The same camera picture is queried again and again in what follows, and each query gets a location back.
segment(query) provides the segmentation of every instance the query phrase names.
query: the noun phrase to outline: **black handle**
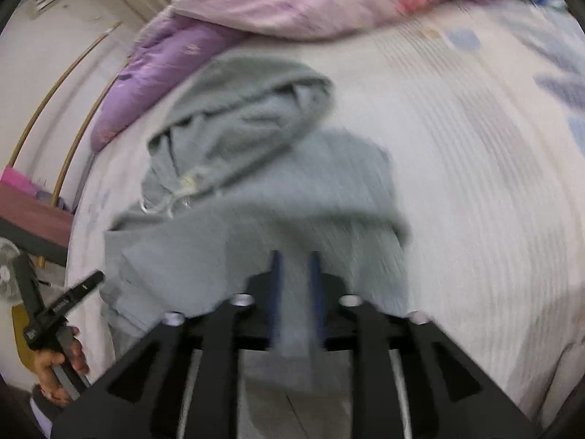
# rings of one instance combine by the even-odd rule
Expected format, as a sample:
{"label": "black handle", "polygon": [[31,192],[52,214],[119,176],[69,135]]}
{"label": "black handle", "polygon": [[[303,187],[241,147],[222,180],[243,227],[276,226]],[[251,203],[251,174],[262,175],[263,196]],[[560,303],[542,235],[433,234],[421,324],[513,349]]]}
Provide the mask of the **black handle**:
{"label": "black handle", "polygon": [[353,439],[402,439],[404,428],[390,355],[388,322],[375,307],[362,302],[341,307],[358,326],[353,351]]}
{"label": "black handle", "polygon": [[235,439],[238,407],[238,317],[253,309],[226,300],[205,323],[203,354],[185,426],[185,439]]}
{"label": "black handle", "polygon": [[[19,266],[23,273],[26,273],[24,262],[20,262]],[[47,348],[47,343],[67,323],[65,315],[89,295],[103,279],[103,273],[97,271],[65,292],[51,306],[43,307],[38,311],[38,303],[40,302],[40,305],[43,305],[42,299],[40,298],[36,277],[31,277],[30,272],[28,272],[27,277],[19,281],[19,287],[24,288],[26,295],[23,296],[23,299],[27,299],[24,307],[29,315],[29,324],[25,327],[23,333],[29,348],[31,350]]]}
{"label": "black handle", "polygon": [[18,284],[20,297],[24,304],[24,310],[26,310],[29,321],[32,321],[45,308],[43,299],[40,296],[39,281],[34,272],[32,261],[29,255],[23,252],[12,259],[11,265]]}

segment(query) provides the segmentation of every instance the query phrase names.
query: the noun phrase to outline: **white wall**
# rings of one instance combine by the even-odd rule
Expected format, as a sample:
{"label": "white wall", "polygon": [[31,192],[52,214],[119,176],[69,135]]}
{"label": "white wall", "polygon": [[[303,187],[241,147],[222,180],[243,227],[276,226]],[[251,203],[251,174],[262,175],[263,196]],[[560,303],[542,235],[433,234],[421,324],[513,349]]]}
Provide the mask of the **white wall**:
{"label": "white wall", "polygon": [[[52,191],[65,155],[91,105],[122,67],[143,21],[121,0],[62,0],[31,18],[26,3],[0,34],[0,170],[19,136],[57,78],[99,34],[116,21],[112,33],[65,81],[37,124],[16,163],[35,183]],[[62,196],[72,202],[90,154],[84,137],[65,181]],[[0,301],[0,372],[12,384],[33,385],[34,376],[16,354],[10,306]]]}

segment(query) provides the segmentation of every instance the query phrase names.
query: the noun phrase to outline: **bed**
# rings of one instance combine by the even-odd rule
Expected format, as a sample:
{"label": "bed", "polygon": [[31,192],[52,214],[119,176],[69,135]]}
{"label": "bed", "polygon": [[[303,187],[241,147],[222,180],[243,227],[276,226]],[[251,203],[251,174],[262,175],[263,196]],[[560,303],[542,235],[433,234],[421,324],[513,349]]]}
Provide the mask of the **bed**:
{"label": "bed", "polygon": [[[585,373],[584,49],[570,16],[515,0],[456,1],[335,42],[254,37],[232,49],[294,58],[333,80],[323,125],[390,153],[411,230],[409,309],[434,317],[544,426]],[[146,142],[190,80],[95,160],[72,229],[69,286],[102,268],[103,232],[139,199]],[[70,316],[90,379],[115,358],[102,307],[93,294]],[[257,398],[285,410],[283,394]],[[309,437],[327,436],[321,399],[286,399]],[[327,410],[330,424],[347,418],[340,404]],[[278,421],[282,434],[302,433],[291,414]],[[331,437],[349,437],[339,427]]]}

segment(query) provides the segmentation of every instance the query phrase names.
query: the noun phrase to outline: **blanket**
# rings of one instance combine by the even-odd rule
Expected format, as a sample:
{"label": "blanket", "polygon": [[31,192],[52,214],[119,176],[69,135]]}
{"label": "blanket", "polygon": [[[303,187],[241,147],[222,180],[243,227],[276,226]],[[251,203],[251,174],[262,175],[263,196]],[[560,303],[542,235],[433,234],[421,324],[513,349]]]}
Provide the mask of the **blanket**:
{"label": "blanket", "polygon": [[174,0],[138,35],[128,67],[103,102],[92,149],[103,149],[189,74],[244,39],[245,31],[294,40],[336,38],[441,1]]}

